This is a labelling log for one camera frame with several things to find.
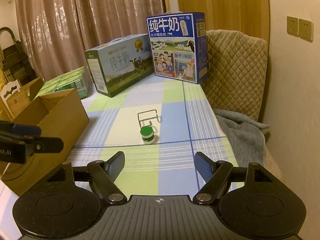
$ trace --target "gray blanket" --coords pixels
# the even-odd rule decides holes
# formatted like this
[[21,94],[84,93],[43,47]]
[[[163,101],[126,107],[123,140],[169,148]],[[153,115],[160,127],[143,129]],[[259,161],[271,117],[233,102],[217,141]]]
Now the gray blanket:
[[263,165],[265,138],[260,129],[269,128],[269,125],[237,112],[220,109],[213,111],[230,142],[239,167],[248,167],[250,162]]

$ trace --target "beige curtain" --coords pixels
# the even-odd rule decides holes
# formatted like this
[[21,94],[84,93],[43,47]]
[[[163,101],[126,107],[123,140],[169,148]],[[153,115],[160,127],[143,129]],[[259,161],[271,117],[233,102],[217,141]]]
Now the beige curtain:
[[86,65],[84,50],[145,33],[163,0],[16,0],[21,42],[36,73],[50,80]]

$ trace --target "blue milk box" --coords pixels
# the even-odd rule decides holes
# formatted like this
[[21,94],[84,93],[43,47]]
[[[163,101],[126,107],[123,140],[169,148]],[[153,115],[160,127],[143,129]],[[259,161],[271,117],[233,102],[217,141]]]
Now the blue milk box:
[[199,84],[207,76],[204,13],[147,17],[156,76]]
[[148,34],[115,39],[84,53],[97,91],[108,97],[153,73]]

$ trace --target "green milk box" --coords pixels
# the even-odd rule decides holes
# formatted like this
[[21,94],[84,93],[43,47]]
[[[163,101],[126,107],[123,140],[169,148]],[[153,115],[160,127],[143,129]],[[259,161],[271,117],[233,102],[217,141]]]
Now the green milk box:
[[148,34],[115,39],[84,53],[97,92],[108,97],[153,73]]
[[88,88],[84,80],[84,66],[47,81],[35,98],[47,93],[72,88],[77,89],[80,99],[88,97]]

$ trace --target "electrical outlet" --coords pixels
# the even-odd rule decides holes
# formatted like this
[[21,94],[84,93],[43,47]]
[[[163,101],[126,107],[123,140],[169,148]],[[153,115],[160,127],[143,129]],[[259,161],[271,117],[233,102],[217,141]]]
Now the electrical outlet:
[[299,19],[299,37],[306,41],[313,41],[313,22]]
[[299,19],[287,16],[287,33],[299,36]]

